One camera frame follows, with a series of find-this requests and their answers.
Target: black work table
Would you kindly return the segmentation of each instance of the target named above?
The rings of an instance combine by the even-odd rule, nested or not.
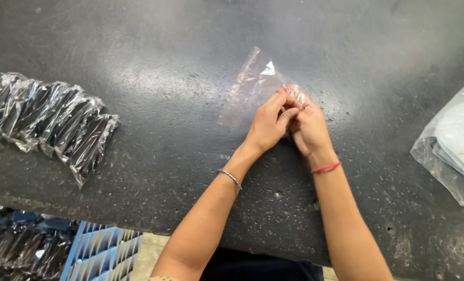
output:
[[[464,86],[464,0],[0,0],[0,71],[78,84],[122,121],[82,191],[59,161],[0,148],[0,204],[170,235],[246,135],[217,119],[255,45],[323,108],[394,275],[464,280],[464,208],[409,154]],[[329,265],[315,198],[278,144],[221,246]]]

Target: dark clothing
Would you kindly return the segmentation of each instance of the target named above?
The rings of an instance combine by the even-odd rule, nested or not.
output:
[[[201,281],[324,281],[323,268],[305,260],[292,261],[264,254],[217,248]]]

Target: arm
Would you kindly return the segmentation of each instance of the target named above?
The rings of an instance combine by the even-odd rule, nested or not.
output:
[[[279,116],[279,111],[286,107],[292,108]],[[270,97],[258,109],[246,140],[223,169],[242,183],[249,167],[279,141],[289,120],[298,114],[299,109],[299,102],[284,90]],[[199,280],[220,242],[238,193],[235,182],[227,175],[219,174],[173,232],[151,277]]]
[[[338,163],[322,111],[311,101],[296,117],[291,132],[312,169]],[[341,166],[313,175],[323,216],[327,247],[340,281],[393,281],[367,228]]]

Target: plastic crate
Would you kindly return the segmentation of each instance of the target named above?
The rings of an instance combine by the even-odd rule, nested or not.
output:
[[[60,281],[128,281],[142,234],[82,221]]]

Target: bracelet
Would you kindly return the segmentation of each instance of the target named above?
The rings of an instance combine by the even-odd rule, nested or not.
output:
[[[313,173],[318,173],[318,172],[323,171],[323,170],[332,169],[332,168],[334,168],[334,167],[338,167],[339,165],[341,165],[341,162],[338,162],[338,163],[333,164],[333,165],[331,165],[331,166],[327,166],[327,167],[323,167],[323,168],[319,168],[319,169],[313,169],[313,170],[312,170],[312,174],[313,174]]]
[[[239,184],[239,181],[234,176],[232,176],[229,172],[227,172],[226,170],[219,169],[217,174],[220,174],[220,173],[224,173],[225,175],[229,176],[235,182],[235,184],[239,186],[239,189],[242,190],[242,187]]]

